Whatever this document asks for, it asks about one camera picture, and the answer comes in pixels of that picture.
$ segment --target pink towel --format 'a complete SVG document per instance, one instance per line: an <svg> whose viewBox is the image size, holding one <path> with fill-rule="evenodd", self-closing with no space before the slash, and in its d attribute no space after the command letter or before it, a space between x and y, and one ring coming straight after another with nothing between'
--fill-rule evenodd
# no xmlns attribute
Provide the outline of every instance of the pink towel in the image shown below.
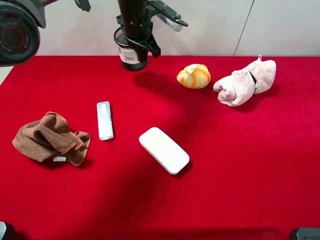
<svg viewBox="0 0 320 240"><path fill-rule="evenodd" d="M269 90L276 76L276 63L273 60L261 61L262 56L242 70L233 71L230 76L218 80L213 89L218 100L230 107L248 101L253 94Z"/></svg>

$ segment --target barcode label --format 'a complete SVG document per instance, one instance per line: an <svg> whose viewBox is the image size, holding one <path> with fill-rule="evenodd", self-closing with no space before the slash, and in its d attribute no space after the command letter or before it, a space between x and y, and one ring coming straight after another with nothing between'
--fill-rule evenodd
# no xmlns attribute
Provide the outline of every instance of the barcode label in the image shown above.
<svg viewBox="0 0 320 240"><path fill-rule="evenodd" d="M134 56L125 56L125 60L134 61L135 57Z"/></svg>
<svg viewBox="0 0 320 240"><path fill-rule="evenodd" d="M122 62L126 64L139 64L139 58L134 49L119 47L119 54Z"/></svg>

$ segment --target table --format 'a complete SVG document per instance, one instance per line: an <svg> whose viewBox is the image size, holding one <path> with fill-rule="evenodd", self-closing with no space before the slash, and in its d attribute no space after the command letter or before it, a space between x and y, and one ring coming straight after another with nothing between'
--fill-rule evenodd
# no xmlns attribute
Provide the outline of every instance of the table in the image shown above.
<svg viewBox="0 0 320 240"><path fill-rule="evenodd" d="M239 107L213 83L181 86L185 66L212 81L256 57L161 56L138 72L117 56L37 56L0 85L0 221L19 240L282 240L320 227L320 58L263 57L275 83ZM98 102L111 104L115 138L98 137ZM47 112L92 141L84 163L38 163L12 145ZM167 173L139 144L159 127L190 156Z"/></svg>

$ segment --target bread roll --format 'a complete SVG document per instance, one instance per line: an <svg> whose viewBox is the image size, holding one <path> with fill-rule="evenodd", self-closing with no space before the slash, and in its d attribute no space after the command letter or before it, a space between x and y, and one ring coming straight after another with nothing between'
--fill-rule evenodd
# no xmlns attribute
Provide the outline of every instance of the bread roll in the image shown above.
<svg viewBox="0 0 320 240"><path fill-rule="evenodd" d="M203 64L191 64L179 72L176 79L189 89L203 89L211 81L208 68Z"/></svg>

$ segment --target white label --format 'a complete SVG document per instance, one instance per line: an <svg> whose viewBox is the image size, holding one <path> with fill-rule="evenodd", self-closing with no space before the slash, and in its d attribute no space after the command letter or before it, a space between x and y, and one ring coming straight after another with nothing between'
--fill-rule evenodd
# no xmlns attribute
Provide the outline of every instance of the white label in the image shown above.
<svg viewBox="0 0 320 240"><path fill-rule="evenodd" d="M56 156L56 157L53 159L53 161L54 161L54 162L65 162L66 159L67 159L66 156Z"/></svg>
<svg viewBox="0 0 320 240"><path fill-rule="evenodd" d="M138 55L134 49L119 48L119 54L122 62L126 64L139 64Z"/></svg>

